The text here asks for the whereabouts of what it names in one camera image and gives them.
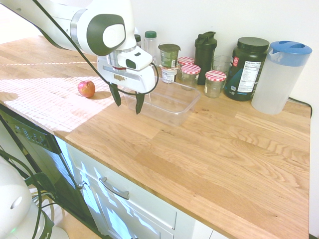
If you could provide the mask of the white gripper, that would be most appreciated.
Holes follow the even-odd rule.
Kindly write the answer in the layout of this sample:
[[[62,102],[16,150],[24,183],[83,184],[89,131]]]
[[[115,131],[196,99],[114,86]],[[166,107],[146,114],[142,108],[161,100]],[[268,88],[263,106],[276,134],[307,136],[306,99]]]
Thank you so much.
[[[143,107],[145,94],[149,92],[156,83],[155,74],[152,66],[148,65],[142,70],[136,71],[132,69],[119,70],[111,66],[107,62],[106,57],[97,58],[98,72],[111,84],[109,85],[112,97],[119,107],[122,103],[119,94],[118,85],[136,91],[136,107],[135,111],[138,115]]]

